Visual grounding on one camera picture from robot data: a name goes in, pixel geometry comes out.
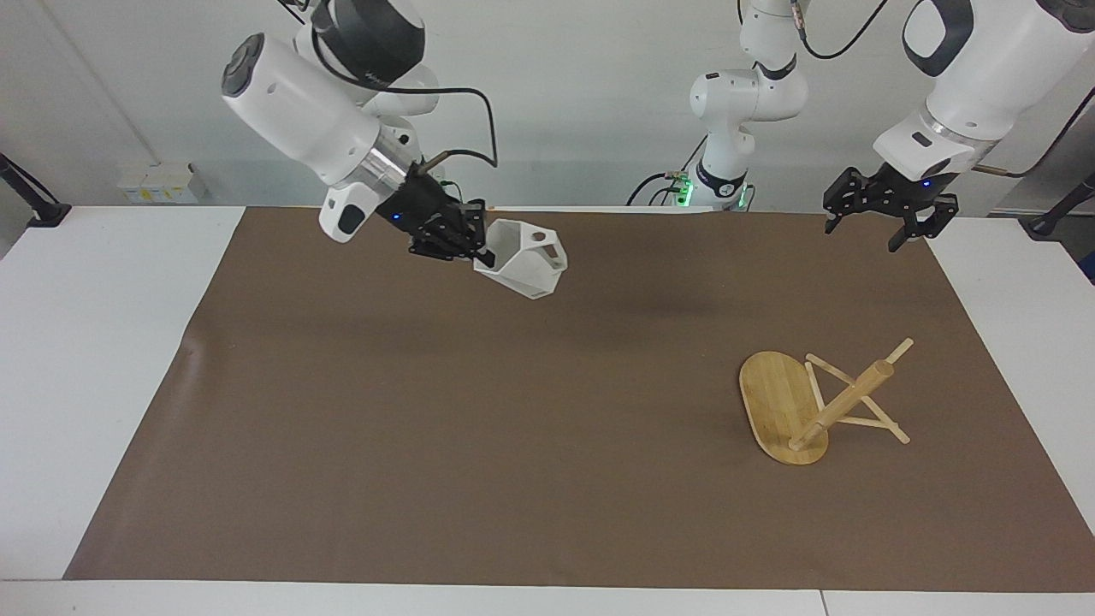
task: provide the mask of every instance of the oval wooden base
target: oval wooden base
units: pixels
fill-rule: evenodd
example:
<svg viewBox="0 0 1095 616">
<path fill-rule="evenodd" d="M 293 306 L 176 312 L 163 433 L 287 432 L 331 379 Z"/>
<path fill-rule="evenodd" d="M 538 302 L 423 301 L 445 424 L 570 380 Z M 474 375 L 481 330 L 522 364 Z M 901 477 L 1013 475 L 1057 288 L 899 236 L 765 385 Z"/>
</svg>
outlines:
<svg viewBox="0 0 1095 616">
<path fill-rule="evenodd" d="M 741 367 L 739 383 L 753 437 L 765 454 L 795 466 L 821 460 L 829 450 L 828 433 L 802 452 L 789 448 L 820 411 L 802 362 L 774 351 L 757 353 Z"/>
</svg>

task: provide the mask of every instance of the blue object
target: blue object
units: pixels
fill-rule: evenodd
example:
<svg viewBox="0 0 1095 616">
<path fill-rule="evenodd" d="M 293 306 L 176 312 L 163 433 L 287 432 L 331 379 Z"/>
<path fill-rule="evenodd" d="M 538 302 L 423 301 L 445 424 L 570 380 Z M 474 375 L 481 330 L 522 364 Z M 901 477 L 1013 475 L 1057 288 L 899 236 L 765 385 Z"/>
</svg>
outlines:
<svg viewBox="0 0 1095 616">
<path fill-rule="evenodd" d="M 1080 261 L 1080 268 L 1087 275 L 1087 279 L 1095 281 L 1095 252 L 1088 254 Z"/>
</svg>

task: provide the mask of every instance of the brown mat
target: brown mat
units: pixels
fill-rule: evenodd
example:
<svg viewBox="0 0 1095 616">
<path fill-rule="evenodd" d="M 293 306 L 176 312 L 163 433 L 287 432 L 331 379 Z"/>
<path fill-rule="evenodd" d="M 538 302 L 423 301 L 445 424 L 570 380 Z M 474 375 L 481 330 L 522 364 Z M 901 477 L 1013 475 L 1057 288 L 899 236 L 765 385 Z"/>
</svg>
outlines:
<svg viewBox="0 0 1095 616">
<path fill-rule="evenodd" d="M 523 218 L 570 255 L 538 301 L 379 220 L 344 246 L 249 210 L 67 578 L 1095 591 L 1095 539 L 894 220 Z M 906 337 L 876 399 L 911 445 L 761 453 L 750 355 L 857 373 Z"/>
</svg>

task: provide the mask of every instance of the white table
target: white table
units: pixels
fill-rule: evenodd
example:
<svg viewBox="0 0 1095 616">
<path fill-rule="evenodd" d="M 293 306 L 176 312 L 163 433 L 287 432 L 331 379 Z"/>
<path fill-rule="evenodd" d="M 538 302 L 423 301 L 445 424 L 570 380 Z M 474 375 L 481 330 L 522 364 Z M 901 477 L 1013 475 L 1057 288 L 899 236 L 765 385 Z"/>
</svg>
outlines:
<svg viewBox="0 0 1095 616">
<path fill-rule="evenodd" d="M 78 208 L 0 260 L 0 614 L 1095 614 L 1092 594 L 59 582 L 242 211 Z M 931 245 L 1095 528 L 1095 289 L 1012 220 Z"/>
</svg>

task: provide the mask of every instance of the wooden mug tree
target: wooden mug tree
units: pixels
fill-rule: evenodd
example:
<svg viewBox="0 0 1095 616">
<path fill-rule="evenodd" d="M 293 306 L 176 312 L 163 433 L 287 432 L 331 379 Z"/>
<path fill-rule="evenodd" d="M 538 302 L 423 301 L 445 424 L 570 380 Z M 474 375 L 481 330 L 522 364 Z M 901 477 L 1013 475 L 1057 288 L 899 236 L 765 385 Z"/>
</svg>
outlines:
<svg viewBox="0 0 1095 616">
<path fill-rule="evenodd" d="M 788 465 L 809 465 L 829 450 L 829 430 L 837 423 L 880 428 L 908 445 L 909 435 L 871 398 L 894 376 L 894 365 L 912 348 L 906 339 L 888 358 L 872 364 L 852 379 L 820 358 L 809 355 L 806 364 L 794 358 L 765 351 L 741 368 L 741 396 L 757 443 L 769 456 Z M 828 405 L 821 397 L 814 367 L 843 382 L 848 387 Z M 863 404 L 875 419 L 849 417 Z"/>
</svg>

